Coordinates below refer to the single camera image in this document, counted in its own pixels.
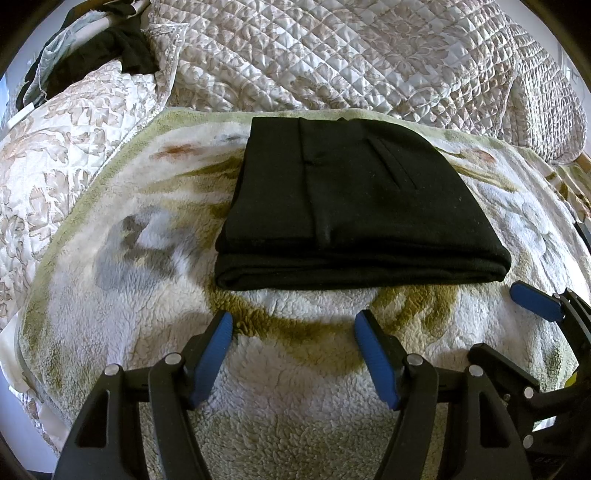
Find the metal screw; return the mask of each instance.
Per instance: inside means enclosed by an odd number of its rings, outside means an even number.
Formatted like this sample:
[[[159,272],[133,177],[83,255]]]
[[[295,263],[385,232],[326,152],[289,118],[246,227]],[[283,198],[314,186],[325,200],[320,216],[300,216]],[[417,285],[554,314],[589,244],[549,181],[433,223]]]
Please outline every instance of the metal screw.
[[[108,377],[112,377],[113,375],[116,375],[119,372],[119,365],[117,364],[110,364],[107,365],[105,368],[105,375],[107,375]]]
[[[480,365],[470,365],[468,371],[470,372],[470,375],[472,375],[473,377],[481,377],[482,375],[484,375],[484,370]]]
[[[523,438],[523,448],[531,448],[531,446],[534,444],[534,437],[532,435],[526,435]]]
[[[177,365],[181,362],[183,357],[180,353],[169,353],[166,358],[164,358],[164,362],[167,365]]]
[[[417,353],[411,353],[408,357],[407,357],[407,362],[410,365],[414,365],[415,367],[418,367],[419,365],[423,364],[423,357],[418,355]]]

